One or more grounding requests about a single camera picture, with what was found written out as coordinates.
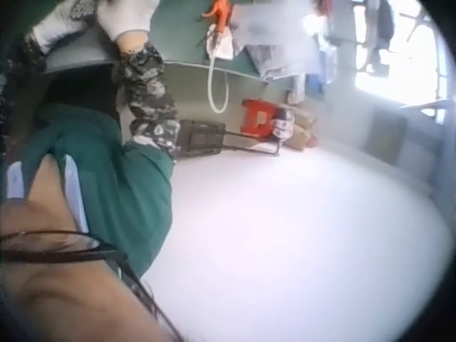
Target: bright window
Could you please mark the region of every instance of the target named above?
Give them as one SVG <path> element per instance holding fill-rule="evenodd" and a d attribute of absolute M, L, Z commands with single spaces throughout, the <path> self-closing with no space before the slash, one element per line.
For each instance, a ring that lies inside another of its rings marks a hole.
<path fill-rule="evenodd" d="M 390 0 L 395 19 L 395 33 L 388 51 L 381 51 L 381 63 L 389 65 L 389 75 L 381 78 L 369 72 L 359 72 L 356 86 L 362 90 L 398 101 L 404 105 L 433 102 L 447 97 L 444 49 L 436 29 L 428 18 L 415 27 L 421 5 L 416 0 Z M 365 62 L 367 50 L 361 43 L 366 37 L 365 8 L 354 2 L 356 22 L 356 65 Z M 436 110 L 424 110 L 435 117 Z"/>

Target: green scrubs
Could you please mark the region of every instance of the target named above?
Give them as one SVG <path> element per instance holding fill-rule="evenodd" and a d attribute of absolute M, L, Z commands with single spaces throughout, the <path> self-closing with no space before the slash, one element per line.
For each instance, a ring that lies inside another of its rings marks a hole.
<path fill-rule="evenodd" d="M 45 154 L 65 181 L 65 156 L 78 177 L 88 230 L 114 244 L 142 276 L 157 256 L 172 222 L 170 178 L 174 162 L 161 150 L 130 141 L 105 114 L 69 105 L 39 111 L 47 122 L 20 157 L 25 195 Z"/>

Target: white floor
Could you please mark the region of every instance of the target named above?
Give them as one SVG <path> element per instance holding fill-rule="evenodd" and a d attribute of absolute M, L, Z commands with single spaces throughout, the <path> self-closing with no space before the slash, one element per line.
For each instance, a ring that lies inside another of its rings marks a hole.
<path fill-rule="evenodd" d="M 180 162 L 145 275 L 192 341 L 393 341 L 453 248 L 432 202 L 322 149 Z"/>

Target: white cable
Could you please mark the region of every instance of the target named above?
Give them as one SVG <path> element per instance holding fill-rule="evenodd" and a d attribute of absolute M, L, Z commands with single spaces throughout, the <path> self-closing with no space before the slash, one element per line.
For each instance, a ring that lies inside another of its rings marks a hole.
<path fill-rule="evenodd" d="M 226 72 L 223 72 L 224 80 L 225 80 L 225 102 L 223 104 L 223 107 L 217 108 L 214 103 L 214 97 L 212 96 L 212 77 L 214 76 L 214 66 L 215 66 L 215 53 L 217 52 L 217 49 L 220 47 L 220 44 L 218 43 L 213 52 L 210 54 L 210 64 L 209 64 L 209 75 L 207 75 L 207 98 L 209 99 L 209 104 L 211 106 L 211 109 L 217 113 L 223 113 L 227 107 L 228 107 L 228 101 L 229 101 L 229 84 L 228 84 L 228 75 Z"/>

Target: eyeglasses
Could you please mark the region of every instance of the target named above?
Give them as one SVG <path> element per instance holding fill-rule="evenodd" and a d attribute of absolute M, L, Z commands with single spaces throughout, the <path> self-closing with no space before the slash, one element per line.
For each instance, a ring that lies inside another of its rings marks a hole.
<path fill-rule="evenodd" d="M 67 231 L 40 231 L 0 237 L 1 261 L 21 264 L 74 264 L 85 261 L 113 262 L 122 279 L 146 309 L 166 329 L 174 342 L 185 342 L 171 320 L 155 303 L 152 292 L 141 283 L 127 257 L 112 244 L 91 234 Z"/>

